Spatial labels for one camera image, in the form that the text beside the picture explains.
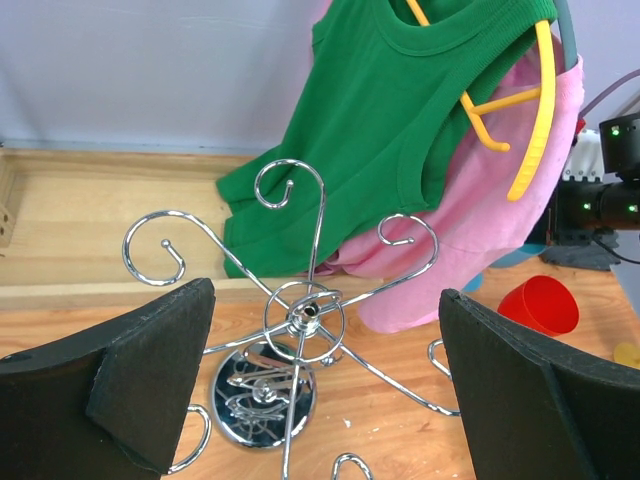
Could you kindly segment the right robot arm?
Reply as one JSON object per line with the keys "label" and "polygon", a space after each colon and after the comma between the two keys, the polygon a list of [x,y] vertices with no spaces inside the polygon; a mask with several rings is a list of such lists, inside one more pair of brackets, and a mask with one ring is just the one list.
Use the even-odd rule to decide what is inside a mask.
{"label": "right robot arm", "polygon": [[545,240],[564,257],[605,267],[639,261],[615,251],[616,233],[639,229],[639,115],[581,130],[545,221]]}

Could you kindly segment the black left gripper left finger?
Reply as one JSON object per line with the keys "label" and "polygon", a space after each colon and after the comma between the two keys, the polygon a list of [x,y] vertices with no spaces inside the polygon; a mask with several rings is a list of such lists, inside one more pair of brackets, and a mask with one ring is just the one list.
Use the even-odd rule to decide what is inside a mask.
{"label": "black left gripper left finger", "polygon": [[169,472],[215,305],[199,278],[111,320],[1,360],[4,479]]}

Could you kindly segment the red plastic wine glass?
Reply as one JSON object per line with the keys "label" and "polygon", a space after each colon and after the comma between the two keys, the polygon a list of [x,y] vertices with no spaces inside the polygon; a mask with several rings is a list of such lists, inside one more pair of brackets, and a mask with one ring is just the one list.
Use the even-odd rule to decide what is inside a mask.
{"label": "red plastic wine glass", "polygon": [[574,295],[559,280],[536,275],[509,292],[497,311],[504,317],[548,336],[572,332],[580,320]]}

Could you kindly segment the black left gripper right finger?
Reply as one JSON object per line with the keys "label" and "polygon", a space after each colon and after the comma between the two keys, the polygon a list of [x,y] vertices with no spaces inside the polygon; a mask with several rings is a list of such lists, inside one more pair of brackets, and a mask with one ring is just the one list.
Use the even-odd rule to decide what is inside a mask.
{"label": "black left gripper right finger", "polygon": [[636,479],[639,372],[447,289],[440,330],[479,479]]}

